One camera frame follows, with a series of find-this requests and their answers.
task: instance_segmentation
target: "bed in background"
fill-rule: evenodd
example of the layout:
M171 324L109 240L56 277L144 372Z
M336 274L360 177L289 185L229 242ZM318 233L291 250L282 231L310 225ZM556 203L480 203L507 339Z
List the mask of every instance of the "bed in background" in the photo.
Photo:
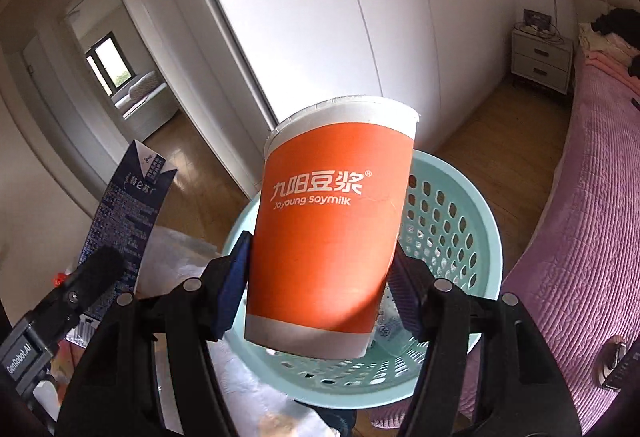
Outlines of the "bed in background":
M578 22L639 0L575 0ZM604 343L640 332L640 97L584 55L575 59L572 118L554 185L529 247L504 280L545 336L586 432L615 393L596 386ZM460 410L471 416L479 348L468 357ZM372 423L398 427L409 400L372 410Z

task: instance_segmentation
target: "barcode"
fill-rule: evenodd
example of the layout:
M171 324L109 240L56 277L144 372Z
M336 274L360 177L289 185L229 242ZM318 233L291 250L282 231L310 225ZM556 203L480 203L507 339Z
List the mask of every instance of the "barcode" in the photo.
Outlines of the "barcode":
M99 322L84 315L83 317L85 319L79 322L75 328L71 329L65 339L85 349L95 334Z

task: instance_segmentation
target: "black window frame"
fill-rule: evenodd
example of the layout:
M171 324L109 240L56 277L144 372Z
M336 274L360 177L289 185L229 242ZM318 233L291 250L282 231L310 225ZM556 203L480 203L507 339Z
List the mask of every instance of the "black window frame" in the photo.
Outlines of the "black window frame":
M113 80L111 79L111 76L109 75L107 70L104 68L102 61L100 60L100 56L95 51L95 49L97 49L100 45L102 45L107 40L111 40L113 42L113 45L114 47L116 47L116 51L118 52L120 59L124 63L125 67L127 67L127 70L131 75L129 79L121 83L119 86L116 86L116 84L113 82ZM101 73L102 77L104 78L104 81L106 81L107 85L111 89L111 96L109 97L113 97L117 91L119 91L123 86L129 83L129 81L131 81L133 78L136 77L136 73L133 71L133 68L131 67L131 64L129 63L129 61L127 60L127 57L124 55L124 52L122 52L122 49L120 48L120 45L118 44L116 36L113 34L113 31L109 32L108 34L103 36L103 38L95 42L91 46L91 48L84 53L84 55L87 58L91 58L94 61L95 66L98 67L98 71Z

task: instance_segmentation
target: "laundry basket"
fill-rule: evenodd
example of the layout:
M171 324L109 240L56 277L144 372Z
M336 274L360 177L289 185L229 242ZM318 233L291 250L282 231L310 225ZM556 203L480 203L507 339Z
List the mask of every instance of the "laundry basket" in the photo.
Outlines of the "laundry basket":
M223 254L242 231L254 232L260 195L244 209L226 239ZM414 150L398 240L436 277L468 294L496 299L502 279L502 249L494 216L478 190L444 161ZM274 352L244 339L246 298L225 338L261 380L307 404L338 409L369 408L414 393L427 343L414 343L400 357L373 345L364 357L324 361ZM469 336L468 350L480 336Z

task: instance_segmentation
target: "closet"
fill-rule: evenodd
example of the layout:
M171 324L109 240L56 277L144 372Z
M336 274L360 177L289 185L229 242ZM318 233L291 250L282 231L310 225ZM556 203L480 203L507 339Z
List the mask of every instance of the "closet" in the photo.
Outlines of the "closet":
M507 70L513 0L218 0L277 120L332 97L397 99L432 149Z

